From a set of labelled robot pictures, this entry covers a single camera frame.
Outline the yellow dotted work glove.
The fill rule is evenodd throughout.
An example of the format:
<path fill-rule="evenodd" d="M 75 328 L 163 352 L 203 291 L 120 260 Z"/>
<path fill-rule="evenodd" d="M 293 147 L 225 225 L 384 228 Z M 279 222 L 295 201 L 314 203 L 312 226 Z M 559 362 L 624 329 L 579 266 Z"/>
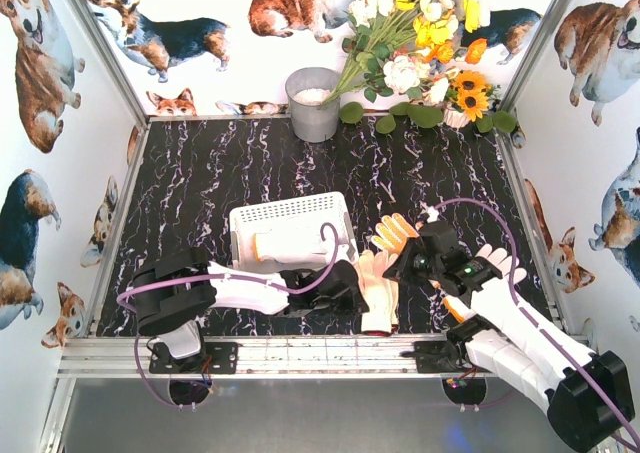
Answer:
<path fill-rule="evenodd" d="M 379 250 L 387 251 L 390 254 L 400 254 L 407 241 L 418 236 L 416 228 L 403 215 L 393 213 L 384 215 L 375 225 L 374 235 L 370 242 Z"/>

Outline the blue dotted work glove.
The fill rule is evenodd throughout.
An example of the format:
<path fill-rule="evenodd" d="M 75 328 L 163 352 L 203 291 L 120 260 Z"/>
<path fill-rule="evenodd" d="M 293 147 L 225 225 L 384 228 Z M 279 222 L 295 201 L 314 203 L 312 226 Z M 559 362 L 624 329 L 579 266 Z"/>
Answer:
<path fill-rule="evenodd" d="M 328 265 L 337 250 L 336 260 L 353 262 L 354 253 L 349 243 L 340 242 L 328 227 L 315 229 L 292 227 L 272 228 L 255 233 L 252 249 L 256 260 L 274 261 L 279 264 Z"/>

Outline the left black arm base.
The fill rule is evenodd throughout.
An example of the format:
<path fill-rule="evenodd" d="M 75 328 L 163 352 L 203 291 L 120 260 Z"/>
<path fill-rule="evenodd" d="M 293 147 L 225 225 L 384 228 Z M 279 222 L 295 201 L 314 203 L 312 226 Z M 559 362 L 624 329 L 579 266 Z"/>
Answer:
<path fill-rule="evenodd" d="M 171 356 L 168 347 L 156 342 L 151 348 L 151 374 L 224 374 L 233 375 L 238 362 L 239 344 L 235 342 L 205 342 L 201 351 L 183 359 Z"/>

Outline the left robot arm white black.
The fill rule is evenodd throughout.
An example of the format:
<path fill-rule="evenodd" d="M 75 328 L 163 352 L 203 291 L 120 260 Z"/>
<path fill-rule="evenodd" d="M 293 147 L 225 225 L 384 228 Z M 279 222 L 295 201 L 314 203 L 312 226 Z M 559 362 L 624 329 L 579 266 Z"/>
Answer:
<path fill-rule="evenodd" d="M 176 360 L 201 351 L 195 319 L 210 308 L 293 318 L 369 311 L 356 269 L 342 255 L 316 270 L 260 274 L 222 266 L 203 247 L 143 265 L 134 274 L 133 288 L 118 302 L 136 314 L 137 333 L 160 338 Z"/>

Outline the cream glove red cuff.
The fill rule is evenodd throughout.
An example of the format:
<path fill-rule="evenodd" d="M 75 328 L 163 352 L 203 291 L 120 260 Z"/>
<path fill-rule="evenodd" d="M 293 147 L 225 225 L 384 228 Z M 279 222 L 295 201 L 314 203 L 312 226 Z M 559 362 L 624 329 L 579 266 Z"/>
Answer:
<path fill-rule="evenodd" d="M 361 315 L 362 334 L 387 337 L 399 324 L 398 284 L 383 277 L 397 258 L 396 253 L 389 254 L 386 250 L 377 253 L 364 250 L 355 263 L 358 286 L 368 307 L 368 311 Z"/>

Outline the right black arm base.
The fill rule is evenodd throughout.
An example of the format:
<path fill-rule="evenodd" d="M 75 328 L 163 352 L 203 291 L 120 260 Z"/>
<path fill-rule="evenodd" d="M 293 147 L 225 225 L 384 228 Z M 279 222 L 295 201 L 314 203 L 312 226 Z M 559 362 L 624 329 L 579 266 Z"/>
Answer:
<path fill-rule="evenodd" d="M 496 373 L 471 361 L 473 344 L 447 341 L 417 341 L 412 349 L 401 354 L 412 359 L 419 373 L 462 374 L 470 370 L 496 376 Z"/>

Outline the white perforated storage basket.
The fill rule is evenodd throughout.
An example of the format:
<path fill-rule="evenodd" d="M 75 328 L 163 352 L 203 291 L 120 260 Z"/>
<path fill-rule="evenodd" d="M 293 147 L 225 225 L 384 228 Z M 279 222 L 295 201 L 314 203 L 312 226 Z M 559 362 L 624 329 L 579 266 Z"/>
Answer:
<path fill-rule="evenodd" d="M 359 258 L 345 197 L 340 192 L 237 207 L 229 214 L 232 265 L 252 273 L 309 268 L 338 257 Z"/>

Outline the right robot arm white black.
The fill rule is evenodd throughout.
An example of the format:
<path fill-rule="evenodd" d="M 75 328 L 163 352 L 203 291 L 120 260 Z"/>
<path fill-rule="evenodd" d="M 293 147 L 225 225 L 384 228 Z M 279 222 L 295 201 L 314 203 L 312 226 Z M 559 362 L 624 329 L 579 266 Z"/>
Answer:
<path fill-rule="evenodd" d="M 398 213 L 382 218 L 372 241 L 395 256 L 384 278 L 444 291 L 457 321 L 446 333 L 449 355 L 527 397 L 568 447 L 588 452 L 630 429 L 635 408 L 625 363 L 568 336 L 513 291 L 526 272 L 505 249 L 484 245 L 469 255 L 447 223 L 413 227 Z"/>

